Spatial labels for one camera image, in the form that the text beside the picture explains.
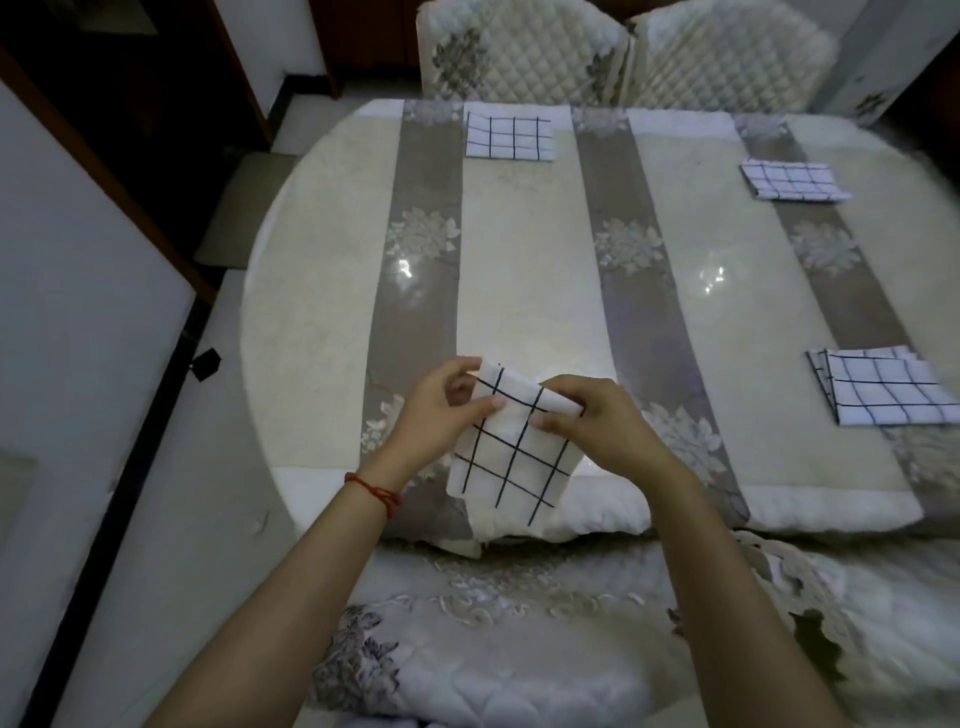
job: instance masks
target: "person's right hand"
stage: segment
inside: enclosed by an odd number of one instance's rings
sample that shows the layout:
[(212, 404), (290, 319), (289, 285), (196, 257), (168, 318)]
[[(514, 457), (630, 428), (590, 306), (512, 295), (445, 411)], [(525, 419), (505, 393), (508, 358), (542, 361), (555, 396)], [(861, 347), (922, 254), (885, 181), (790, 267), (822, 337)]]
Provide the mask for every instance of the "person's right hand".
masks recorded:
[(565, 437), (606, 471), (638, 486), (669, 475), (680, 461), (643, 419), (627, 391), (612, 379), (560, 375), (543, 386), (584, 406), (581, 417), (537, 413), (530, 424)]

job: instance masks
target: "napkin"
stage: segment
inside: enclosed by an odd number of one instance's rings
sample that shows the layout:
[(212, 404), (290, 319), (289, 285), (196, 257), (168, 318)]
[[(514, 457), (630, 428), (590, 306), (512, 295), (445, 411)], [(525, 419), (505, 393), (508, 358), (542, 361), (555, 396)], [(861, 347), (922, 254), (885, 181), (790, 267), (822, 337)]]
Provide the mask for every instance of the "napkin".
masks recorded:
[(584, 454), (570, 441), (532, 427), (529, 418), (534, 412), (577, 417), (583, 407), (486, 358), (476, 376), (474, 399), (502, 394), (507, 403), (461, 435), (446, 491), (494, 508), (536, 535), (558, 508)]
[(758, 200), (834, 203), (852, 197), (837, 186), (827, 164), (747, 159), (740, 169)]
[(806, 355), (840, 425), (960, 423), (960, 402), (909, 347)]
[(546, 119), (467, 114), (468, 157), (553, 161), (557, 146)]

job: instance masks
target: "forearm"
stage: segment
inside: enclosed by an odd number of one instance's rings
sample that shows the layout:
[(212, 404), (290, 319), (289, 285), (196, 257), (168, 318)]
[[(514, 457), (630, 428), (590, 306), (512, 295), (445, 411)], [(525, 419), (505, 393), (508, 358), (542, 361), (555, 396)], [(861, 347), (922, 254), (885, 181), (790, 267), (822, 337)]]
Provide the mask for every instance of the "forearm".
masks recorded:
[(677, 463), (644, 491), (710, 725), (847, 726), (699, 479)]
[[(374, 458), (358, 474), (388, 490), (406, 482), (403, 469), (386, 458)], [(292, 724), (385, 523), (384, 505), (365, 489), (341, 489), (194, 659), (145, 728)]]

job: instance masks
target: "hand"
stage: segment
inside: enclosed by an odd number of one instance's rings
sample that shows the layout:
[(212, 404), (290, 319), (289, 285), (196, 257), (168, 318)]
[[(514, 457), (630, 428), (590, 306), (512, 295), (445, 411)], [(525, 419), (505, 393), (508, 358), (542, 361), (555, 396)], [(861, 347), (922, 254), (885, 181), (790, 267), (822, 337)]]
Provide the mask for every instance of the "hand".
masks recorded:
[(407, 396), (394, 430), (377, 451), (397, 469), (404, 484), (415, 474), (453, 450), (470, 425), (501, 409), (503, 395), (471, 400), (476, 379), (467, 374), (480, 369), (479, 356), (457, 356), (427, 372)]
[(643, 419), (627, 391), (612, 379), (560, 375), (543, 386), (584, 406), (581, 417), (555, 413), (530, 418), (534, 427), (565, 437), (606, 471), (641, 488), (683, 467)]

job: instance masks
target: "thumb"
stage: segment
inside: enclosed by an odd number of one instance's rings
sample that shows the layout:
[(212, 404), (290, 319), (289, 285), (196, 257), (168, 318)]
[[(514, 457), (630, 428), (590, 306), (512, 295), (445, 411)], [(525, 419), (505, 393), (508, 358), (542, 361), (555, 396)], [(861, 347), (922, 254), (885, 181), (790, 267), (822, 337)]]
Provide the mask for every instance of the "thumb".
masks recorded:
[(476, 425), (485, 417), (489, 417), (497, 410), (503, 409), (507, 403), (507, 398), (503, 395), (490, 395), (481, 397), (478, 400), (470, 400), (466, 404), (457, 407), (457, 414), (460, 415), (464, 427), (467, 425)]
[(551, 435), (560, 435), (569, 440), (577, 429), (579, 420), (569, 415), (559, 415), (556, 412), (538, 412), (530, 417), (530, 424)]

